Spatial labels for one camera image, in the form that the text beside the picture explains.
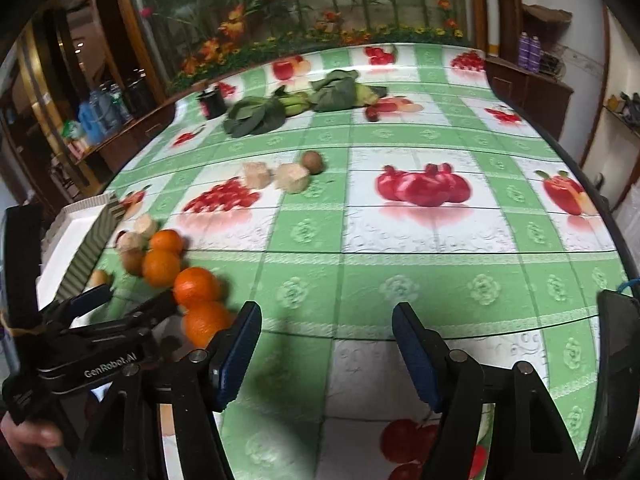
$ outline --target blue gripper pad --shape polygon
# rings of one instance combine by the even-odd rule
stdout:
[[[221,412],[235,400],[262,329],[262,313],[254,301],[247,301],[226,331],[209,365],[209,377],[217,375],[216,403]]]
[[[408,303],[399,303],[394,307],[391,328],[418,397],[439,413],[442,410],[442,398],[436,386],[437,374],[421,342],[426,330]]]

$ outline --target red flower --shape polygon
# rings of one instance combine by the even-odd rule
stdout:
[[[149,18],[153,13],[154,10],[151,7],[142,7],[142,9],[140,9],[140,16],[142,16],[144,20]]]

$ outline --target wooden cabinet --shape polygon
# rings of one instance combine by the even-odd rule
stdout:
[[[560,138],[574,89],[547,75],[523,70],[499,57],[487,58],[486,76],[500,99],[522,108],[555,140]]]

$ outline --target logo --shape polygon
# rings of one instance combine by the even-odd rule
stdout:
[[[124,357],[116,359],[115,361],[109,361],[108,363],[103,363],[100,366],[98,366],[97,368],[94,368],[93,370],[85,370],[84,371],[84,376],[87,379],[91,379],[92,377],[98,376],[100,374],[104,374],[104,373],[107,373],[107,372],[111,372],[113,370],[117,370],[118,368],[123,367],[124,365],[128,365],[129,363],[134,363],[137,360],[138,360],[138,358],[132,352],[130,354],[127,354]]]

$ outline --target water bottle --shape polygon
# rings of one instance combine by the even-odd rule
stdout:
[[[540,72],[540,57],[542,56],[542,47],[540,46],[540,40],[537,36],[534,36],[531,40],[531,48],[529,49],[529,65],[530,72],[537,74]]]
[[[129,110],[127,110],[127,105],[124,104],[124,99],[122,98],[122,92],[120,91],[120,87],[116,85],[116,83],[111,84],[111,88],[109,88],[109,95],[111,96],[111,101],[116,105],[120,116],[122,117],[122,121],[124,123],[128,123],[133,119]]]
[[[529,51],[531,48],[531,40],[526,32],[520,35],[518,40],[518,66],[527,70],[529,67]]]
[[[91,90],[89,104],[95,119],[102,130],[103,137],[109,137],[122,127],[118,110],[111,102],[111,97],[101,90]]]

